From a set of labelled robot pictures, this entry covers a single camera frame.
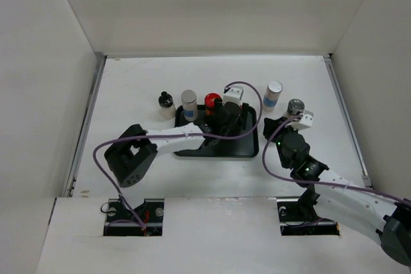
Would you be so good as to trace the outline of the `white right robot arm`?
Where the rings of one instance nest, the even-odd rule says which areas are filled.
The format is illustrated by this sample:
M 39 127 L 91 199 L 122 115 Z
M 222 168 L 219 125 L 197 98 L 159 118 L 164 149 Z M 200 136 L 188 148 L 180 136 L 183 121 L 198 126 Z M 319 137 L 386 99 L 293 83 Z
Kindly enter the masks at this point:
M 284 177 L 269 175 L 304 188 L 299 215 L 346 225 L 374 241 L 394 261 L 410 266 L 410 200 L 359 187 L 310 155 L 310 145 L 294 126 L 301 116 L 266 118 L 263 135 L 274 143 Z

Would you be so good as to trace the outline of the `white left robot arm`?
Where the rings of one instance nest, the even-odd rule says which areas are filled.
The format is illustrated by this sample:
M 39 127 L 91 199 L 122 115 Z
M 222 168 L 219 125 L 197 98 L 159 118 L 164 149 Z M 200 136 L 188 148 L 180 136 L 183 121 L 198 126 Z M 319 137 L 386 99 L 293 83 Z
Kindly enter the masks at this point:
M 140 182 L 156 157 L 252 158 L 256 145 L 255 110 L 249 104 L 223 103 L 217 98 L 204 105 L 204 115 L 161 131 L 133 124 L 104 153 L 119 187 Z

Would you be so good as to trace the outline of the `silver lid blue label shaker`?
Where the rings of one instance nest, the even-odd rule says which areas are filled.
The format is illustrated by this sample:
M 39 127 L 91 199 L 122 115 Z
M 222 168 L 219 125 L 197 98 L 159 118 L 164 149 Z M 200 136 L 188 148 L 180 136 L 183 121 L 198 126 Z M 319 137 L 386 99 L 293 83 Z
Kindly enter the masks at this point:
M 181 94 L 184 117 L 187 121 L 195 121 L 198 117 L 197 95 L 193 90 L 185 90 Z

